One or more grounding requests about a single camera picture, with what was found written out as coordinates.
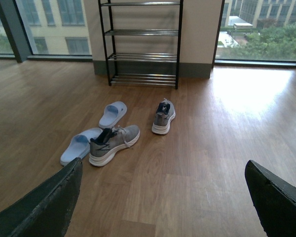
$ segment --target light blue slipper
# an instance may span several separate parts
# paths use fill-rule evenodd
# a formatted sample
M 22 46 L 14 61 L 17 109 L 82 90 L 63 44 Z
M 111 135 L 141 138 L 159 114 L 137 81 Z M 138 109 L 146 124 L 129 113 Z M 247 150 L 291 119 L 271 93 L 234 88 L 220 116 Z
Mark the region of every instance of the light blue slipper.
M 65 166 L 76 157 L 83 159 L 90 152 L 90 139 L 96 139 L 101 133 L 102 129 L 95 127 L 74 136 L 60 157 L 60 164 Z
M 126 105 L 121 101 L 116 101 L 107 105 L 104 114 L 99 121 L 100 128 L 112 128 L 127 112 Z

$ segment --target window sill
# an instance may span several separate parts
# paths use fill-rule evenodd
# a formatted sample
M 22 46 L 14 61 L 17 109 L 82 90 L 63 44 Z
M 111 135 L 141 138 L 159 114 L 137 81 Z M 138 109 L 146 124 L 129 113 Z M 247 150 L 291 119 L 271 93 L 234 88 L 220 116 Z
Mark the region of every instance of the window sill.
M 92 62 L 92 56 L 91 55 L 31 55 L 28 57 L 28 60 Z
M 214 65 L 219 66 L 248 66 L 248 67 L 271 67 L 271 68 L 296 68 L 296 62 L 267 62 L 267 61 L 240 61 L 240 60 L 218 60 Z

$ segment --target white sneaker sole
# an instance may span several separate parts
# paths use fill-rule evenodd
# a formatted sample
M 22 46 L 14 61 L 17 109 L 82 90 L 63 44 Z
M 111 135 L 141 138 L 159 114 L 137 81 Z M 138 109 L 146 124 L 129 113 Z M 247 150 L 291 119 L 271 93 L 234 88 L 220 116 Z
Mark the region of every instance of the white sneaker sole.
M 133 146 L 137 142 L 137 140 L 139 139 L 139 136 L 140 136 L 140 131 L 137 134 L 137 136 L 128 143 L 129 147 Z M 111 149 L 108 153 L 106 153 L 102 157 L 95 157 L 90 154 L 89 162 L 91 165 L 94 165 L 94 166 L 104 166 L 113 159 L 116 152 L 123 150 L 125 148 L 128 148 L 128 146 L 126 144 L 121 144 L 121 145 Z
M 166 126 L 157 126 L 154 123 L 152 124 L 152 132 L 160 135 L 165 135 L 170 130 L 170 123 L 175 118 L 176 112 L 174 111 L 173 115 L 169 118 L 169 122 Z

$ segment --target sneaker logo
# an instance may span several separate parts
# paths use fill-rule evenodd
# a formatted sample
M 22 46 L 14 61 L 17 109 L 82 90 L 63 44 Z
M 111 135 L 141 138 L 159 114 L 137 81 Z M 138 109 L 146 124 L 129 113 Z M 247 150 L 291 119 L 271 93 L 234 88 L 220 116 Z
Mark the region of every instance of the sneaker logo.
M 107 148 L 108 146 L 109 146 L 109 144 L 104 144 L 101 148 L 97 149 L 97 151 L 109 151 L 110 149 Z

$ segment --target sunlight on floor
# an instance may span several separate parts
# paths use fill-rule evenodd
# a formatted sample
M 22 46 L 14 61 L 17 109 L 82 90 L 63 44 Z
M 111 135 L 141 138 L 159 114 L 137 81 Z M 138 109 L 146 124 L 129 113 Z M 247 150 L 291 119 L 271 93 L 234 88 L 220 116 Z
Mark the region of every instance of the sunlight on floor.
M 214 74 L 214 95 L 227 110 L 259 114 L 277 106 L 276 99 L 287 86 L 292 71 L 239 69 L 226 74 L 226 69 L 214 69 Z

